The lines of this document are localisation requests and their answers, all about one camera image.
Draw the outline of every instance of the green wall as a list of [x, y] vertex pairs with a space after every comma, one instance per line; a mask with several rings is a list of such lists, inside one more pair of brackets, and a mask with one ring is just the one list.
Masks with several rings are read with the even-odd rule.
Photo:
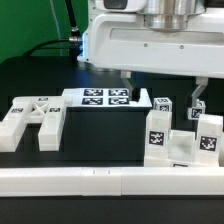
[[[64, 0], [54, 0], [62, 37], [70, 36]], [[87, 0], [73, 0], [81, 32], [87, 27]], [[0, 0], [0, 63], [20, 56], [44, 41], [57, 39], [49, 0]], [[58, 50], [38, 51], [35, 55], [59, 55]]]

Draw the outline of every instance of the metal cylinder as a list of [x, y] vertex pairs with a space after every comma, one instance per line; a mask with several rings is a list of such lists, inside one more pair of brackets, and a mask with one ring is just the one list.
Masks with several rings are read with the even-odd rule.
[[178, 30], [187, 28], [189, 15], [204, 11], [204, 0], [148, 0], [142, 13], [148, 28]]

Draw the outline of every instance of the white h-shaped block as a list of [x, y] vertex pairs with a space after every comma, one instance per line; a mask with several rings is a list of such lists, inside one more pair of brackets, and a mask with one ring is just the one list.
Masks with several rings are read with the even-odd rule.
[[28, 123], [42, 123], [40, 151], [58, 151], [65, 120], [65, 97], [18, 97], [0, 123], [0, 152], [15, 152]]

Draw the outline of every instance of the white tower block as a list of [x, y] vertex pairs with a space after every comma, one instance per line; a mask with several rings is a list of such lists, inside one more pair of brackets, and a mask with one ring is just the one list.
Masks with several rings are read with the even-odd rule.
[[200, 115], [195, 163], [218, 165], [222, 134], [223, 117]]
[[151, 110], [148, 114], [146, 118], [145, 166], [168, 165], [167, 140], [171, 128], [171, 119], [171, 112]]
[[32, 102], [26, 99], [15, 102], [0, 123], [0, 152], [15, 152], [26, 129], [25, 117], [32, 110]]

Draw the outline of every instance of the white robot body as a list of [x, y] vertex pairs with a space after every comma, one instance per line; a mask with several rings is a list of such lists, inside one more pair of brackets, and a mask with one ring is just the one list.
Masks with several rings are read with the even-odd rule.
[[129, 13], [103, 11], [102, 4], [97, 9], [99, 2], [89, 0], [89, 27], [79, 61], [99, 68], [224, 78], [224, 9], [175, 15], [172, 20], [184, 19], [183, 29], [156, 29], [148, 28], [147, 15], [137, 12], [141, 4]]

